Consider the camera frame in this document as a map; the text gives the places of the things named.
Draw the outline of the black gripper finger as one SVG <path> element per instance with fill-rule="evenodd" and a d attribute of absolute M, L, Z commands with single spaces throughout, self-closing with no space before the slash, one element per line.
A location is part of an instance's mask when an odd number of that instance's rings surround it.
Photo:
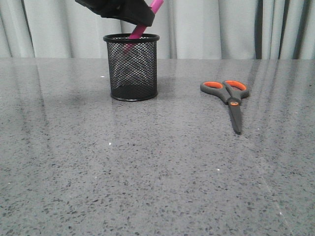
<path fill-rule="evenodd" d="M 102 18 L 122 20 L 150 27 L 155 14 L 144 0 L 76 0 Z"/>

